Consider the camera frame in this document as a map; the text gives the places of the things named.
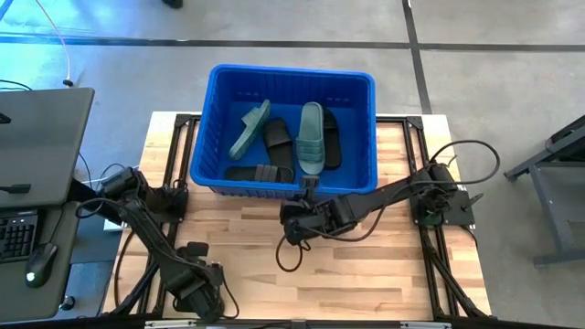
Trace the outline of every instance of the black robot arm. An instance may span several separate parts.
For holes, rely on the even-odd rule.
[[[317,182],[318,177],[303,177],[306,194],[282,202],[281,224],[292,245],[320,236],[334,239],[354,229],[369,213],[413,196],[426,206],[426,212],[440,215],[449,210],[449,200],[458,191],[447,165],[436,163],[371,193],[342,195],[321,203],[313,202]]]
[[[116,208],[121,221],[130,225],[146,246],[160,269],[161,281],[177,299],[177,304],[195,312],[202,320],[213,323],[224,313],[219,287],[224,282],[223,268],[218,263],[207,264],[199,257],[207,256],[208,245],[190,242],[187,248],[175,250],[159,223],[178,221],[185,215],[188,192],[183,186],[151,188],[144,175],[126,168],[105,180],[99,192],[102,202]],[[149,275],[155,268],[147,271]],[[111,314],[127,313],[136,303],[130,295],[122,308]]]

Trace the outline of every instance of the white cable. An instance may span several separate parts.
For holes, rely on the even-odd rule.
[[[51,19],[51,16],[48,15],[47,10],[45,10],[45,7],[42,4],[40,4],[40,2],[38,0],[35,0],[35,1],[37,1],[37,5],[40,7],[40,9],[43,11],[43,13],[45,13],[45,16],[47,17],[48,21],[51,23],[51,25],[55,29],[55,32],[57,33],[58,39],[61,40],[61,45],[63,45],[63,50],[65,50],[65,56],[67,57],[67,77],[66,77],[66,80],[71,81],[71,62],[69,61],[69,52],[67,51],[67,46],[65,45],[65,40],[63,40],[63,37],[61,36],[61,32],[59,31],[59,29],[55,25],[55,22],[53,22],[53,20]]]

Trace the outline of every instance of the computer mouse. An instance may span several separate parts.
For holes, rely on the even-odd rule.
[[[25,267],[25,282],[29,288],[42,287],[51,275],[57,246],[52,243],[38,245],[28,257]]]

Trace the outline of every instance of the black keyboard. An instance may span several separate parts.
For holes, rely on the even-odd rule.
[[[37,242],[37,211],[0,213],[0,263],[27,260]]]

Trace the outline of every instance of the wooden table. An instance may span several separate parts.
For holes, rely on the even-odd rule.
[[[176,112],[154,112],[140,169],[151,186],[162,184]],[[444,115],[423,115],[429,153],[451,141]],[[183,144],[185,134],[179,145]],[[384,185],[409,174],[403,132],[398,124],[379,123],[378,183]],[[415,146],[420,165],[419,148]],[[182,147],[179,147],[180,159]],[[453,149],[440,161],[448,162]],[[456,161],[452,175],[459,179]],[[189,178],[189,204],[176,246],[188,241],[210,245],[208,260],[224,266],[229,287],[240,306],[240,319],[327,319],[327,320],[429,320],[432,318],[419,231],[411,223],[408,201],[389,207],[378,228],[366,240],[345,243],[312,239],[313,250],[305,252],[301,268],[286,273],[276,265],[274,250],[282,237],[278,200],[218,196]],[[372,224],[370,215],[348,236],[361,236]],[[467,232],[445,227],[452,273],[475,304],[490,313],[477,251]],[[128,236],[122,235],[121,245]],[[292,267],[296,247],[286,246],[282,262]],[[123,257],[120,294],[123,299],[144,272],[147,251],[135,238]],[[437,280],[443,310],[448,310],[444,284]],[[158,278],[154,279],[150,305],[154,304]],[[233,303],[222,288],[226,314],[234,314]],[[194,316],[177,313],[173,296],[167,294],[165,317]],[[114,308],[111,282],[104,311]]]

